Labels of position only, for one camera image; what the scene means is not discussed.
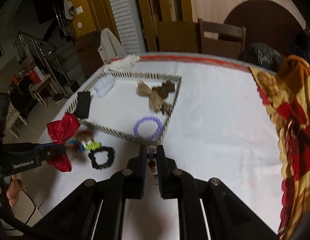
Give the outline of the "person's left hand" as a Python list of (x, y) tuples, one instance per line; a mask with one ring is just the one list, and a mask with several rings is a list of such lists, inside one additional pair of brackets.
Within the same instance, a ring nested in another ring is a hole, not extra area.
[(24, 189), (25, 184), (23, 181), (17, 175), (12, 175), (10, 185), (6, 191), (6, 196), (11, 207), (16, 206), (19, 200), (19, 195)]

